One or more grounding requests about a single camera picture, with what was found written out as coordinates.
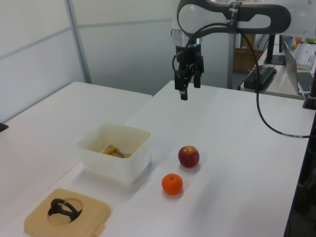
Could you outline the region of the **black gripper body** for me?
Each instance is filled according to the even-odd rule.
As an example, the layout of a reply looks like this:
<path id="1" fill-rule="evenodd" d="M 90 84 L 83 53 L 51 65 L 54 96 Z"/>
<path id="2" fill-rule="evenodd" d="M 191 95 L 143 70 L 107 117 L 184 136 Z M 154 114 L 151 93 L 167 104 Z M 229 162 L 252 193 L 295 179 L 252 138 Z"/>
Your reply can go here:
<path id="1" fill-rule="evenodd" d="M 203 64 L 201 44 L 190 44 L 187 48 L 176 46 L 176 59 L 185 65 Z"/>

